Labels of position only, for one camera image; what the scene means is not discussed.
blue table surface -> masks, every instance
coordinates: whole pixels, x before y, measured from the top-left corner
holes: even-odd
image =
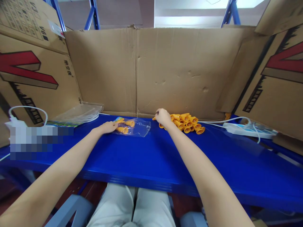
[[[115,118],[100,115],[95,121],[78,126],[64,144],[53,145],[53,152],[37,153],[37,160],[6,158],[0,165],[44,171],[91,129]],[[241,203],[303,212],[301,168],[249,138],[219,127],[204,126],[203,134],[191,132],[187,135],[217,167]],[[1,148],[0,157],[8,152],[9,147]],[[156,121],[151,121],[146,137],[102,136],[79,177],[199,196],[168,132],[160,129]]]

gray chair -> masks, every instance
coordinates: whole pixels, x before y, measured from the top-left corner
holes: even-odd
[[[66,227],[68,221],[76,212],[72,227],[85,227],[89,222],[95,207],[80,195],[71,195],[45,227]],[[188,212],[180,219],[181,227],[207,227],[204,216],[200,212]]]

hand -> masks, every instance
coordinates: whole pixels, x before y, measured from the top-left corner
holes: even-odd
[[[167,125],[171,123],[170,114],[166,109],[158,109],[155,117],[157,122],[162,124],[165,128],[167,128]]]
[[[94,131],[97,131],[101,135],[113,132],[118,127],[118,124],[116,122],[108,121],[104,124],[100,125],[97,128],[94,128]]]

person's left hand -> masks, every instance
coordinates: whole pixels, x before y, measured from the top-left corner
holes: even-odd
[[[104,124],[100,125],[97,128],[94,128],[94,131],[98,131],[101,134],[106,134],[113,132],[118,127],[118,124],[116,122],[108,121]]]

pile of yellow plastic parts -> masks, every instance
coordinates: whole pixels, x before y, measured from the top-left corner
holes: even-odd
[[[171,114],[171,121],[185,133],[189,133],[191,131],[196,131],[198,135],[202,134],[205,131],[205,127],[202,127],[201,124],[198,123],[198,118],[192,117],[189,113],[184,114]]]

